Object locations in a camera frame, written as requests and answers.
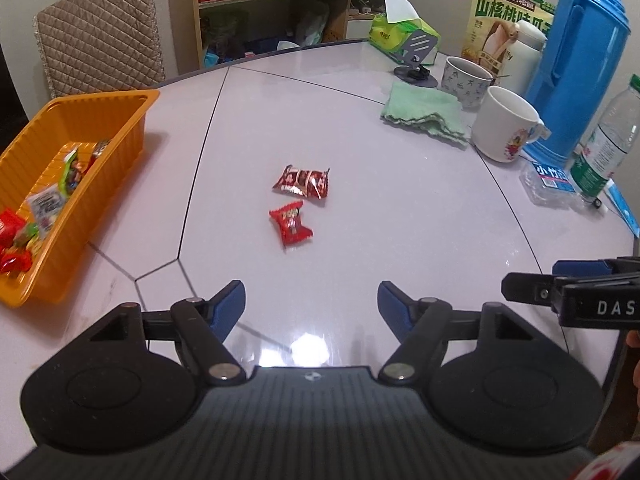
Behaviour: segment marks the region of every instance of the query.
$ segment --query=metal screw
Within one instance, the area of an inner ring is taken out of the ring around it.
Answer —
[[[221,381],[228,381],[238,377],[240,374],[240,367],[232,363],[218,363],[209,368],[209,375]]]
[[[415,368],[405,363],[391,363],[382,371],[387,377],[398,381],[409,379],[415,374]]]

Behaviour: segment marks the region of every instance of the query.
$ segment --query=orange plastic basket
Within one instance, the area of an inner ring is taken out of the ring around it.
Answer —
[[[159,95],[145,90],[54,99],[0,156],[0,210],[33,220],[25,199],[59,181],[65,155],[78,146],[86,163],[96,142],[111,141],[66,203],[31,270],[0,275],[0,301],[18,307],[31,295],[62,300],[92,231],[142,151],[145,114]]]

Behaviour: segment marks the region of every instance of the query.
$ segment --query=blue water jug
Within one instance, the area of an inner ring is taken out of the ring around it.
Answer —
[[[621,0],[560,0],[545,51],[525,99],[538,111],[548,139],[524,149],[564,166],[593,117],[629,35]]]

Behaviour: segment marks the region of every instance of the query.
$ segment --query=green cloth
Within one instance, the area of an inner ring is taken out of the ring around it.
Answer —
[[[394,124],[417,128],[432,136],[468,144],[469,134],[460,120],[462,106],[455,96],[435,88],[394,81],[382,117]]]

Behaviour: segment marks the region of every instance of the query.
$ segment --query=bottle cap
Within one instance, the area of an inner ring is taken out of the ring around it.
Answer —
[[[518,41],[536,50],[542,50],[546,43],[546,36],[535,25],[531,25],[525,20],[520,20],[516,23],[516,28],[518,30]]]
[[[640,77],[636,74],[631,76],[631,81],[629,81],[629,86],[633,88],[636,92],[640,92]]]

